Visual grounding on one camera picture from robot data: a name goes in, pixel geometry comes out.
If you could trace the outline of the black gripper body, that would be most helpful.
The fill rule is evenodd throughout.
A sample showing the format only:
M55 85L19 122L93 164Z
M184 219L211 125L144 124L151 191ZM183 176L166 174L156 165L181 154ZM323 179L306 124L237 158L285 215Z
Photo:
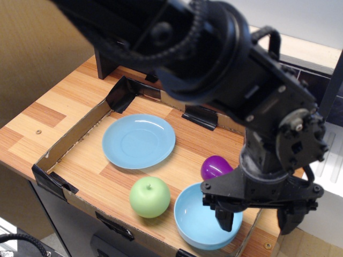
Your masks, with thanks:
M237 213L247 208L278 209L285 214L307 214L318 207L324 190L311 180L284 171L275 153L243 146L232 172L202 182L203 204L212 210Z

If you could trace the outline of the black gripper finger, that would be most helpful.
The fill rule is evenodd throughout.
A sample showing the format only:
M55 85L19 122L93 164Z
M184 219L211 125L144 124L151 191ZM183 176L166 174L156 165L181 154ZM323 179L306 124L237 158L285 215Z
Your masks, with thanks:
M304 219L308 213L305 206L288 206L277 210L278 224L281 235L290 234Z
M227 207L216 205L215 217L222 230L231 232L233 229L234 213Z

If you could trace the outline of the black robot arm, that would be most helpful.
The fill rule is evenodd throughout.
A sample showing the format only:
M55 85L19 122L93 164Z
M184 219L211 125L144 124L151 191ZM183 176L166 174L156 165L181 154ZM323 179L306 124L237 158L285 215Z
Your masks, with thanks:
M230 231L234 213L274 208L283 235L318 206L310 164L328 147L315 97L280 64L279 33L251 33L221 1L56 1L95 48L125 67L153 70L166 93L245 127L240 163L202 183L203 204Z

